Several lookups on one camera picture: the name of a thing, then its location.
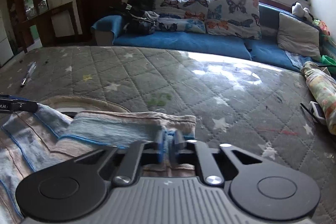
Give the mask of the long butterfly cushion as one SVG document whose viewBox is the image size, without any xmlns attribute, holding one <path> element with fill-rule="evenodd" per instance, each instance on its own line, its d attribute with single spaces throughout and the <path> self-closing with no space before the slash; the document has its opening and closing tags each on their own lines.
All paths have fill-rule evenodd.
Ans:
<svg viewBox="0 0 336 224">
<path fill-rule="evenodd" d="M 208 0 L 155 0 L 157 31 L 206 33 Z"/>
</svg>

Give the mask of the black bag on sofa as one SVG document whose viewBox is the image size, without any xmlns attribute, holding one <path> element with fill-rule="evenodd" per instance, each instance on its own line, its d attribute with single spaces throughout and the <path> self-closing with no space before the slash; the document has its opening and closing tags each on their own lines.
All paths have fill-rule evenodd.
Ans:
<svg viewBox="0 0 336 224">
<path fill-rule="evenodd" d="M 131 35 L 155 33 L 159 15 L 154 12 L 155 0 L 127 0 L 114 9 L 125 20 L 124 30 Z"/>
</svg>

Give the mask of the round induction cooktop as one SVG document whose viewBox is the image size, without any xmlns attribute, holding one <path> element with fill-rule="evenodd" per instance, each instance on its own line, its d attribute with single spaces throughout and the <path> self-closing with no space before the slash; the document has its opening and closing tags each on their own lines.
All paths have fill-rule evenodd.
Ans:
<svg viewBox="0 0 336 224">
<path fill-rule="evenodd" d="M 74 118 L 77 113 L 83 111 L 130 112 L 127 108 L 119 104 L 85 96 L 53 96 L 40 101 L 40 103 L 68 115 L 71 118 Z"/>
</svg>

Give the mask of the large butterfly pillow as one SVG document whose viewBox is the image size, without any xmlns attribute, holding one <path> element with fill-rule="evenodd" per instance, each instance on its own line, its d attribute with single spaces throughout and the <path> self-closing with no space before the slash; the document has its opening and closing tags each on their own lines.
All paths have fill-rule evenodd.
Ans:
<svg viewBox="0 0 336 224">
<path fill-rule="evenodd" d="M 260 40 L 259 0 L 209 0 L 206 29 L 210 35 Z"/>
</svg>

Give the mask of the white plush toy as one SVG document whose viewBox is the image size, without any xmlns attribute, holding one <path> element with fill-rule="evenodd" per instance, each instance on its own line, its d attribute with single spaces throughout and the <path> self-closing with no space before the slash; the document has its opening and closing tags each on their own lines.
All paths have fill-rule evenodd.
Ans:
<svg viewBox="0 0 336 224">
<path fill-rule="evenodd" d="M 301 18 L 304 21 L 312 23 L 314 20 L 314 16 L 310 13 L 310 10 L 306 7 L 302 7 L 302 5 L 299 2 L 294 3 L 291 6 L 291 13 Z"/>
</svg>

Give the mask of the grey plain pillow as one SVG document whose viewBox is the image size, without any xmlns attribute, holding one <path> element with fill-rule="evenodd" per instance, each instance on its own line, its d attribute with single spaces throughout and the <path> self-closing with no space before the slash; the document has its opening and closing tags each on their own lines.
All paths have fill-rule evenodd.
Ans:
<svg viewBox="0 0 336 224">
<path fill-rule="evenodd" d="M 319 30 L 284 13 L 279 14 L 277 44 L 282 50 L 321 60 Z"/>
</svg>

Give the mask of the rolled floral cloth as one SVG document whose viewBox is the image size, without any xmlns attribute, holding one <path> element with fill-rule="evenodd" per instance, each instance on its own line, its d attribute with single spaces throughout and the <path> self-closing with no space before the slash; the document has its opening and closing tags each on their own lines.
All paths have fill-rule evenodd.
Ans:
<svg viewBox="0 0 336 224">
<path fill-rule="evenodd" d="M 335 79 L 327 68 L 319 67 L 312 61 L 305 62 L 301 72 L 306 78 L 307 87 L 323 110 L 329 132 L 335 135 Z"/>
</svg>

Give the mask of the grey star quilted table cover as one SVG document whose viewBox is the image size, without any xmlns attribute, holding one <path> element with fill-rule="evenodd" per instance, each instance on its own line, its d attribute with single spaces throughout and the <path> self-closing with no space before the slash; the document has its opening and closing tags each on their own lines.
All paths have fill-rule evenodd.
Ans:
<svg viewBox="0 0 336 224">
<path fill-rule="evenodd" d="M 52 47 L 2 67 L 1 92 L 33 101 L 85 96 L 132 112 L 194 115 L 195 136 L 209 146 L 231 143 L 315 179 L 321 201 L 314 220 L 335 223 L 335 141 L 304 110 L 314 98 L 300 73 L 203 53 Z"/>
</svg>

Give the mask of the black pen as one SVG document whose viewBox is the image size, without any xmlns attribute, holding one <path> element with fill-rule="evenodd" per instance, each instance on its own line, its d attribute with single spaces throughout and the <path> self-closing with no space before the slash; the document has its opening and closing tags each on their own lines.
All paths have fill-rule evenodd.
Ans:
<svg viewBox="0 0 336 224">
<path fill-rule="evenodd" d="M 20 85 L 21 88 L 24 87 L 25 84 L 26 84 L 26 82 L 27 82 L 27 80 L 31 78 L 31 75 L 33 74 L 33 72 L 34 72 L 36 66 L 37 66 L 36 62 L 33 62 L 33 63 L 30 65 L 29 70 L 27 71 L 25 77 L 23 78 L 23 80 L 22 80 L 22 82 L 21 82 L 21 85 Z"/>
</svg>

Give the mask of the green bowl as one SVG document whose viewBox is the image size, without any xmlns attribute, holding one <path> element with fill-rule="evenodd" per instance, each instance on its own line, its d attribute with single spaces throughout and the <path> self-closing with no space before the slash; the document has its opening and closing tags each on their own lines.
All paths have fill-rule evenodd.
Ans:
<svg viewBox="0 0 336 224">
<path fill-rule="evenodd" d="M 336 67 L 336 61 L 333 58 L 331 58 L 327 55 L 323 55 L 321 57 L 321 62 L 322 62 L 322 65 L 324 65 L 324 66 Z"/>
</svg>

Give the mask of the white refrigerator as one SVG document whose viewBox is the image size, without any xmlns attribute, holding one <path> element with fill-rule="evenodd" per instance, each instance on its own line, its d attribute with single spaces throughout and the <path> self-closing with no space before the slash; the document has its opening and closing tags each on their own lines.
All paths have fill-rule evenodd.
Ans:
<svg viewBox="0 0 336 224">
<path fill-rule="evenodd" d="M 2 67 L 14 56 L 9 40 L 7 38 L 2 14 L 0 13 L 0 66 Z"/>
</svg>

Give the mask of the blue striped knit garment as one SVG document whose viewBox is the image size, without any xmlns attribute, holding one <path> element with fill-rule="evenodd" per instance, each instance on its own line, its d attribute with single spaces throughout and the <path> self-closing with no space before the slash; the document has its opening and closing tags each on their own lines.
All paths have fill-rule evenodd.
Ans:
<svg viewBox="0 0 336 224">
<path fill-rule="evenodd" d="M 156 112 L 82 111 L 74 118 L 47 106 L 18 112 L 1 123 L 1 223 L 20 223 L 15 190 L 28 175 L 100 147 L 127 148 L 136 140 L 153 141 L 162 133 L 163 147 L 176 132 L 194 139 L 197 119 Z"/>
</svg>

